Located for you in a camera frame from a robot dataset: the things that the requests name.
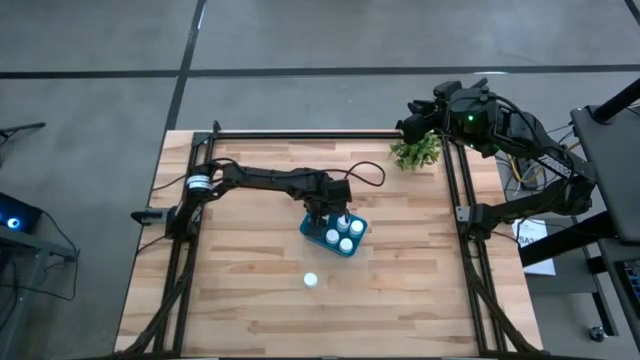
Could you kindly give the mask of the black cart base beam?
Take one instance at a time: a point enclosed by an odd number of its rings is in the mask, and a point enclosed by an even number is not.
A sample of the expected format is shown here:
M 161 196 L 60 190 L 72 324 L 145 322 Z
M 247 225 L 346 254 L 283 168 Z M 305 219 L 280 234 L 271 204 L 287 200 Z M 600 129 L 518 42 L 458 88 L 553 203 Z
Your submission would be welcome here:
M 522 265 L 527 267 L 600 239 L 617 236 L 618 231 L 609 212 L 604 211 L 522 247 L 519 255 Z

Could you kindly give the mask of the black box with blue light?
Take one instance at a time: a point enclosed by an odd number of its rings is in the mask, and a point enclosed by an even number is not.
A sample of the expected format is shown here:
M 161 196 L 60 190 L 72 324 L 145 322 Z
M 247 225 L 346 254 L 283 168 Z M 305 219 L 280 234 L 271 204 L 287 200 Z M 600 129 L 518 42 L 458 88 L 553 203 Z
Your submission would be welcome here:
M 41 209 L 0 193 L 0 226 L 7 227 L 9 230 L 32 234 L 41 215 Z

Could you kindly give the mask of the dark grey cart top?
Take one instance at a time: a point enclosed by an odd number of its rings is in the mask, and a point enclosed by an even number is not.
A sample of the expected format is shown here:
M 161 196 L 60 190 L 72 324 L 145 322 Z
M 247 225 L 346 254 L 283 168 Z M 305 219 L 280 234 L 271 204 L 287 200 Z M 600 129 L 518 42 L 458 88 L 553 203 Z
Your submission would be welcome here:
M 570 115 L 619 236 L 640 242 L 640 114 L 624 109 L 609 124 L 596 122 L 588 107 Z

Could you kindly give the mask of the black tripod leg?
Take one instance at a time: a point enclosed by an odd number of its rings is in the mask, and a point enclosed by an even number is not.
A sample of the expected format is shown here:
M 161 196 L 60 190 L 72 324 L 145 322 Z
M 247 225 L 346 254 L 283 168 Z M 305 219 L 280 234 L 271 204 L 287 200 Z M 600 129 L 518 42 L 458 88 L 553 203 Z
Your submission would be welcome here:
M 0 138 L 4 140 L 8 140 L 9 138 L 11 138 L 12 136 L 14 136 L 16 133 L 20 131 L 40 129 L 40 128 L 44 128 L 45 126 L 46 126 L 45 122 L 38 122 L 38 123 L 31 123 L 27 125 L 0 129 Z

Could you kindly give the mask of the teal plastic basket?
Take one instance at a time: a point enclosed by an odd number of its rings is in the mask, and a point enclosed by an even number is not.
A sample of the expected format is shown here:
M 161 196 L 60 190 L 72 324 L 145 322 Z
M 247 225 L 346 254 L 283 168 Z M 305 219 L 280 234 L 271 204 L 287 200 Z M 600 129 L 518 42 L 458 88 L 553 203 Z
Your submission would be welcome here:
M 339 232 L 337 230 L 337 228 L 336 228 L 336 220 L 340 216 L 333 215 L 333 214 L 328 215 L 327 225 L 324 228 L 312 228 L 312 227 L 309 227 L 308 224 L 307 224 L 308 217 L 306 215 L 304 217 L 300 227 L 299 227 L 299 230 L 307 240 L 309 240 L 309 241 L 311 241 L 311 242 L 313 242 L 313 243 L 315 243 L 315 244 L 317 244 L 317 245 L 319 245 L 321 247 L 324 247 L 325 249 L 327 249 L 327 250 L 329 250 L 329 251 L 331 251 L 331 252 L 333 252 L 333 253 L 335 253 L 337 255 L 340 255 L 342 257 L 351 257 L 356 253 L 356 251 L 357 251 L 357 249 L 358 249 L 358 247 L 359 247 L 359 245 L 360 245 L 360 243 L 361 243 L 366 231 L 368 230 L 368 223 L 364 218 L 358 217 L 355 214 L 351 214 L 351 215 L 352 216 L 351 216 L 351 219 L 350 219 L 350 224 L 351 224 L 351 222 L 353 220 L 360 220 L 360 221 L 362 221 L 364 223 L 364 232 L 362 233 L 362 235 L 360 237 L 351 237 L 350 234 L 349 234 L 349 230 L 346 231 L 346 232 Z M 328 244 L 326 242 L 326 240 L 325 240 L 325 234 L 330 229 L 335 229 L 340 234 L 340 240 L 336 244 Z M 343 253 L 339 249 L 339 243 L 343 238 L 349 238 L 353 242 L 353 250 L 350 253 Z

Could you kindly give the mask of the small green artificial plant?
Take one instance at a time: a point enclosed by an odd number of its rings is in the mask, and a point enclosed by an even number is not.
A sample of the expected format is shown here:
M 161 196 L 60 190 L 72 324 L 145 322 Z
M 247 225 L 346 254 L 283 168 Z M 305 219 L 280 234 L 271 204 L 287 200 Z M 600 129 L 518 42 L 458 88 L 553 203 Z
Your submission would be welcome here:
M 394 164 L 402 171 L 415 172 L 425 166 L 434 165 L 439 161 L 440 153 L 441 140 L 433 132 L 425 134 L 415 144 L 399 141 L 390 145 Z

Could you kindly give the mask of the grey metal desk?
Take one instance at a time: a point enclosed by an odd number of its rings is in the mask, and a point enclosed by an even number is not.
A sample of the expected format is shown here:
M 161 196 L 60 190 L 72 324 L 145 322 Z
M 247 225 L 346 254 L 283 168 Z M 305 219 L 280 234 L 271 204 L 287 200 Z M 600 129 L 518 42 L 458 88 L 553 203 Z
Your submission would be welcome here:
M 78 255 L 73 245 L 55 244 L 4 226 L 0 226 L 1 250 L 9 252 L 4 255 L 8 270 L 17 270 L 16 276 L 7 277 L 8 309 L 0 311 L 0 360 L 10 360 L 26 327 L 32 300 L 37 293 L 42 293 L 36 283 L 44 277 L 49 258 L 57 256 L 64 262 L 75 262 Z

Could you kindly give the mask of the black aluminium table frame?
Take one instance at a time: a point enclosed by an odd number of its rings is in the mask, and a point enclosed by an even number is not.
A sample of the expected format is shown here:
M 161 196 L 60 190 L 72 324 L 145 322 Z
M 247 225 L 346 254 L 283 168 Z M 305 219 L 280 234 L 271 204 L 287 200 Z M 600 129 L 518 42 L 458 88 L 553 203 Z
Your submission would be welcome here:
M 299 232 L 289 196 L 237 189 L 210 203 L 186 243 L 160 224 L 141 234 L 113 356 L 226 358 L 473 357 L 508 348 L 471 302 L 454 209 L 503 199 L 496 162 L 470 150 L 416 172 L 399 170 L 393 130 L 197 131 L 165 136 L 150 203 L 178 202 L 178 177 L 211 158 L 267 169 L 352 169 L 350 209 L 368 222 L 344 258 Z M 319 278 L 316 288 L 305 273 Z

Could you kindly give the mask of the black cart pole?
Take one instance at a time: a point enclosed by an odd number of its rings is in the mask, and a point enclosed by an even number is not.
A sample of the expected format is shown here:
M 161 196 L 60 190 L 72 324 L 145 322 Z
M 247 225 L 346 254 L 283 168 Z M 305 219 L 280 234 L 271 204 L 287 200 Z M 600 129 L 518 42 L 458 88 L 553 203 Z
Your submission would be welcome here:
M 619 93 L 591 112 L 592 118 L 599 124 L 610 124 L 613 118 L 640 99 L 640 78 L 629 84 Z

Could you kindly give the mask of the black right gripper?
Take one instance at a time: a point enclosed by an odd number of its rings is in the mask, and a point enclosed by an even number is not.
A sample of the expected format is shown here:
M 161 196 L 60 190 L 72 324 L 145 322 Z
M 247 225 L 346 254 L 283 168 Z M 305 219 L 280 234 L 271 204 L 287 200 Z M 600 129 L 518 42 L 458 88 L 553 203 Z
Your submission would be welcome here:
M 447 114 L 446 103 L 439 100 L 413 100 L 407 104 L 410 116 L 397 122 L 397 129 L 402 130 L 405 144 L 414 145 L 422 141 L 429 131 L 441 129 Z

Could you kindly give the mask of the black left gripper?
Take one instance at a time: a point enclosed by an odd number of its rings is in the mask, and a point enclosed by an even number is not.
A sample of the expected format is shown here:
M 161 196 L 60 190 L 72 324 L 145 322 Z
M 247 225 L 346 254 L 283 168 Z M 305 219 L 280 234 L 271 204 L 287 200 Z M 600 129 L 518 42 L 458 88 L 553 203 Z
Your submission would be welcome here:
M 305 196 L 308 226 L 324 228 L 329 214 L 344 215 L 346 220 L 350 220 L 352 215 L 347 205 L 351 201 L 351 187 L 347 179 L 318 178 L 315 188 Z

